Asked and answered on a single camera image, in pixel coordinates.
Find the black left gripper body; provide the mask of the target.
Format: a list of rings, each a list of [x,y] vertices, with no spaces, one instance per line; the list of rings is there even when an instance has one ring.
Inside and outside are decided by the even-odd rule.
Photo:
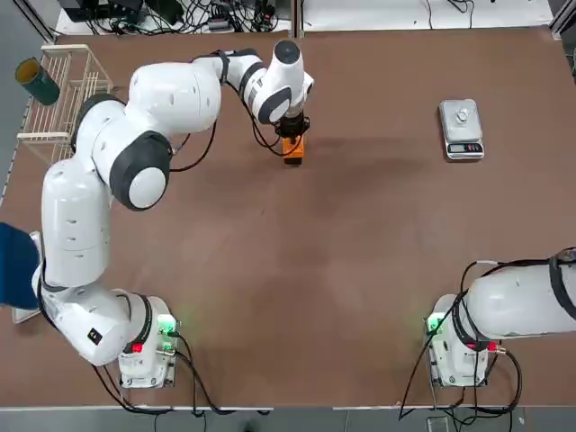
[[[283,116],[275,125],[275,133],[283,139],[297,139],[310,128],[310,118],[306,115]]]

